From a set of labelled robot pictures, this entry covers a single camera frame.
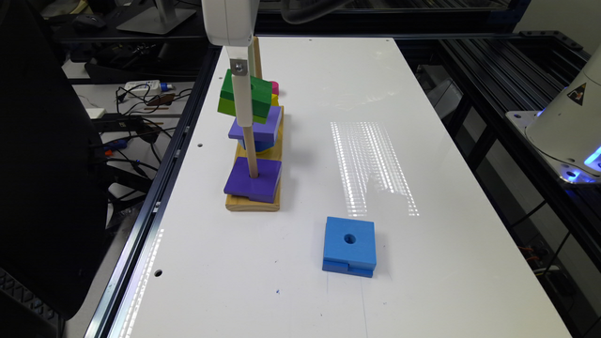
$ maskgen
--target screw hole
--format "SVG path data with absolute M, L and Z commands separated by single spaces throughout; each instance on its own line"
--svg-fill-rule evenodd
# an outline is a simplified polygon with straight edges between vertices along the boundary
M 345 235 L 345 242 L 346 243 L 353 244 L 356 241 L 357 241 L 357 239 L 353 235 L 350 235 L 350 234 Z

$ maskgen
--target warning label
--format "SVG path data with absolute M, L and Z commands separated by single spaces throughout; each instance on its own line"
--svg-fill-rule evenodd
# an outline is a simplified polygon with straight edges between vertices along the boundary
M 586 89 L 586 84 L 581 85 L 580 87 L 572 90 L 567 97 L 570 98 L 575 103 L 582 105 L 584 102 L 584 89 Z

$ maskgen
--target purple block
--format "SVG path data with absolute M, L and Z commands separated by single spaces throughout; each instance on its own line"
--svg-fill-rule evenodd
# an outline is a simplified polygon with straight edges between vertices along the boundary
M 265 124 L 254 123 L 253 134 L 255 142 L 274 143 L 278 139 L 278 128 L 282 120 L 282 107 L 271 106 L 270 114 L 267 116 Z M 244 140 L 242 127 L 238 125 L 238 120 L 234 120 L 232 128 L 227 135 L 231 139 Z
M 251 178 L 248 159 L 238 157 L 223 192 L 248 197 L 251 201 L 273 203 L 282 173 L 282 163 L 272 160 L 256 160 L 259 177 Z

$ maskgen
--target white table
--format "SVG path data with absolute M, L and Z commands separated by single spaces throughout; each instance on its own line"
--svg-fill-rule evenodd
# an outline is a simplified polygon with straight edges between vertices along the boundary
M 282 209 L 225 209 L 223 53 L 111 336 L 569 337 L 392 39 L 261 51 L 285 106 Z M 376 223 L 372 279 L 321 270 L 327 216 Z

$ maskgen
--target blue mark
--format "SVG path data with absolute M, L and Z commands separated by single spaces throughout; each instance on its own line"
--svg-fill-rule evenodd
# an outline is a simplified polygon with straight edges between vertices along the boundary
M 590 165 L 591 163 L 593 163 L 593 161 L 595 161 L 597 158 L 599 158 L 599 156 L 601 156 L 601 146 L 597 149 L 597 151 L 595 151 L 593 153 L 593 155 L 589 156 L 589 158 L 586 159 L 584 164 Z

